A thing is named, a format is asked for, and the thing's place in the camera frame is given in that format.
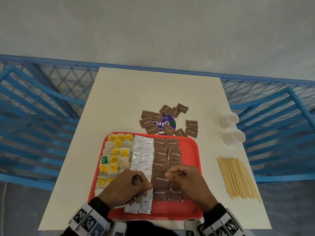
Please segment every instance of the blue metal chair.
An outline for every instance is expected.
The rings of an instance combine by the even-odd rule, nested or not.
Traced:
[[[315,120],[290,87],[230,108],[257,183],[315,179]]]
[[[79,118],[57,93],[15,66],[0,73],[0,180],[53,190]]]

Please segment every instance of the table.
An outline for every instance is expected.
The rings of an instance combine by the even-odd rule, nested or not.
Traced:
[[[257,199],[231,199],[226,192],[216,158],[235,157],[248,169],[250,165],[242,144],[230,148],[223,143],[228,130],[219,126],[218,119],[230,112],[230,107],[219,78],[100,68],[39,230],[64,230],[87,202],[106,135],[114,131],[146,133],[139,124],[142,110],[158,112],[164,104],[173,107],[178,103],[189,110],[178,116],[176,129],[185,129],[187,119],[198,121],[195,141],[202,175],[211,192],[234,213],[243,228],[270,229],[263,204]],[[183,229],[183,221],[152,222],[169,229]]]

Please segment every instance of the pile of wooden sticks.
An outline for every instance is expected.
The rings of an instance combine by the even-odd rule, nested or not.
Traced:
[[[248,170],[242,161],[235,158],[217,158],[226,191],[232,199],[237,197],[256,198],[261,203]]]

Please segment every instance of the tray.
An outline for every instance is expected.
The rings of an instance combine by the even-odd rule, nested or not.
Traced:
[[[201,173],[199,150],[197,143],[188,137],[177,137],[177,136],[167,136],[167,135],[152,135],[152,134],[141,134],[141,133],[131,133],[133,136],[139,135],[147,138],[177,138],[179,139],[179,148],[182,150],[182,163],[184,165],[196,166]],[[99,174],[99,164],[100,159],[103,154],[105,142],[108,139],[107,135],[104,139],[102,149],[100,151],[100,157],[96,166],[95,175],[93,178],[93,183],[91,191],[89,194],[88,202],[94,198],[94,190],[97,182],[97,176]],[[112,219],[148,219],[148,220],[188,220],[190,218],[201,218],[202,211],[200,208],[187,199],[183,197],[183,202],[165,202],[165,201],[152,201],[152,211],[151,214],[130,214],[124,213],[124,208],[112,209],[108,214],[109,218]]]

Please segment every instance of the paper cup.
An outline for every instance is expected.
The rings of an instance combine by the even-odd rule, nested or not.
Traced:
[[[219,119],[219,125],[223,129],[231,127],[233,124],[238,123],[239,118],[235,113],[227,113],[224,117]]]
[[[243,143],[245,139],[246,139],[245,134],[241,130],[236,129],[232,130],[229,134],[225,135],[223,137],[223,142],[228,147],[233,147],[238,143]]]

